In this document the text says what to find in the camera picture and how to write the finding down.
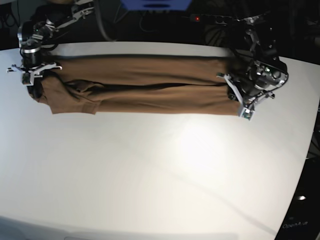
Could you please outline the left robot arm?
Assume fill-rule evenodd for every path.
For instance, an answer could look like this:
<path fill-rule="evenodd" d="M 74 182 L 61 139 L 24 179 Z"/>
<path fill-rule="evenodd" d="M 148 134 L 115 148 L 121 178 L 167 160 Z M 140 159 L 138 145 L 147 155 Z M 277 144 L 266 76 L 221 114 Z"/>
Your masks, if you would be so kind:
<path fill-rule="evenodd" d="M 239 61 L 229 74 L 242 104 L 252 107 L 263 97 L 274 97 L 289 80 L 287 65 L 279 58 L 273 30 L 264 15 L 234 19 L 227 26 L 228 47 Z"/>

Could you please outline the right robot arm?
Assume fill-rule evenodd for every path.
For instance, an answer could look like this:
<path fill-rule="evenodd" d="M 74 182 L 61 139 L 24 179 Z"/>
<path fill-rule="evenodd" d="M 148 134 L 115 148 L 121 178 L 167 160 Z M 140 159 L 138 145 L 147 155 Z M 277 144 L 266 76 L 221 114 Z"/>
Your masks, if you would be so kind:
<path fill-rule="evenodd" d="M 12 65 L 7 72 L 21 72 L 21 83 L 27 87 L 34 99 L 42 95 L 40 82 L 53 70 L 61 70 L 62 66 L 50 62 L 48 55 L 58 47 L 56 36 L 61 30 L 75 24 L 79 20 L 94 14 L 97 27 L 103 39 L 115 42 L 115 35 L 107 33 L 105 24 L 109 24 L 102 16 L 101 4 L 98 0 L 73 0 L 69 4 L 54 3 L 42 11 L 44 17 L 23 23 L 17 32 L 21 65 Z"/>

